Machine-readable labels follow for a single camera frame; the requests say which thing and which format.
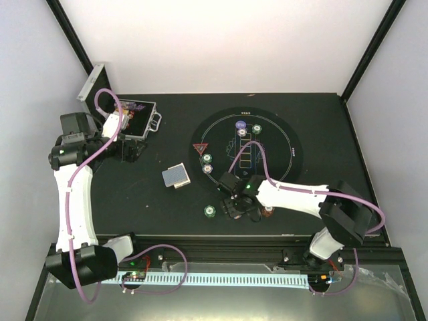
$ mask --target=black table surface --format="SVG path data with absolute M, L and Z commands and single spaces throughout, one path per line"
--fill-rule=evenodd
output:
M 352 124 L 336 94 L 153 94 L 121 98 L 156 102 L 163 119 L 159 131 L 149 134 L 148 147 L 136 163 L 107 159 L 94 174 L 92 218 L 97 235 L 130 231 L 137 235 L 311 235 L 321 230 L 321 220 L 287 209 L 276 209 L 260 223 L 248 217 L 227 220 L 219 199 L 189 170 L 195 129 L 213 113 L 236 106 L 273 112 L 294 129 L 304 151 L 302 170 L 294 183 L 322 185 L 341 179 L 372 201 Z M 179 163 L 186 166 L 191 184 L 166 188 L 162 171 Z M 214 218 L 204 215 L 207 205 L 217 209 Z M 376 223 L 373 217 L 371 226 Z

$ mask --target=purple poker chip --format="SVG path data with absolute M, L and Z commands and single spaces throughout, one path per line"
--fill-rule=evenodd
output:
M 242 129 L 247 127 L 247 124 L 243 120 L 238 120 L 235 124 L 236 128 Z

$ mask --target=glass panel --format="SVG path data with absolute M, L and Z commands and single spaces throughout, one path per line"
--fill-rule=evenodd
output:
M 192 265 L 191 272 L 270 273 L 264 265 L 250 269 L 242 265 Z M 308 290 L 289 288 L 234 288 L 183 286 L 172 294 L 150 296 L 123 294 L 119 285 L 103 284 L 98 300 L 91 306 L 81 301 L 50 276 L 45 285 L 36 320 L 416 320 L 405 291 L 400 269 L 395 265 L 364 265 L 355 286 L 338 296 L 314 296 Z M 179 272 L 180 266 L 174 268 Z M 341 290 L 350 281 L 347 269 L 342 282 L 330 292 Z M 145 286 L 145 290 L 165 290 Z M 91 297 L 95 286 L 86 286 Z

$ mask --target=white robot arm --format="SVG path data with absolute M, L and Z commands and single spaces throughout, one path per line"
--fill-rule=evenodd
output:
M 301 191 L 339 192 L 359 197 L 344 182 L 335 185 L 297 185 L 267 180 L 254 175 L 249 181 L 241 180 L 231 173 L 224 173 L 219 180 L 218 189 L 230 195 L 222 202 L 223 211 L 230 218 L 248 214 L 261 218 L 261 209 L 283 207 L 323 220 L 325 228 L 314 234 L 305 256 L 307 263 L 316 268 L 344 246 L 357 247 L 362 244 L 370 223 L 372 212 L 361 204 L 320 193 L 301 193 Z
M 122 129 L 126 127 L 128 119 L 126 115 L 122 117 Z M 56 243 L 56 254 L 46 257 L 45 266 L 69 288 L 75 288 L 76 285 L 68 257 L 71 236 L 68 235 L 66 226 L 66 192 L 70 192 L 69 213 L 73 231 L 72 242 L 76 267 L 83 286 L 113 278 L 117 274 L 118 263 L 133 253 L 130 235 L 115 237 L 103 246 L 98 245 L 92 224 L 90 189 L 93 168 L 96 168 L 99 163 L 94 161 L 84 166 L 76 175 L 72 188 L 68 188 L 68 181 L 78 165 L 93 155 L 112 137 L 118 127 L 118 121 L 117 112 L 110 114 L 103 125 L 102 134 L 92 136 L 85 113 L 63 115 L 61 124 L 64 134 L 58 138 L 49 155 L 49 162 L 55 171 L 60 196 L 60 232 Z M 145 144 L 126 140 L 124 136 L 120 136 L 115 138 L 115 143 L 110 146 L 96 158 L 98 162 L 106 157 L 117 156 L 117 153 L 120 154 L 121 159 L 135 161 Z

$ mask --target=red wire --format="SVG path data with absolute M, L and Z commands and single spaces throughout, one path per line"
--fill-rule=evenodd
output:
M 334 265 L 334 262 L 331 259 L 328 260 L 328 263 L 330 263 L 330 265 L 333 267 L 334 271 L 337 271 L 339 273 L 339 275 L 342 276 L 342 272 L 339 271 L 339 269 Z
M 148 268 L 150 267 L 150 257 L 148 255 L 146 255 L 142 259 L 146 260 L 146 269 L 144 270 L 144 272 L 147 273 Z

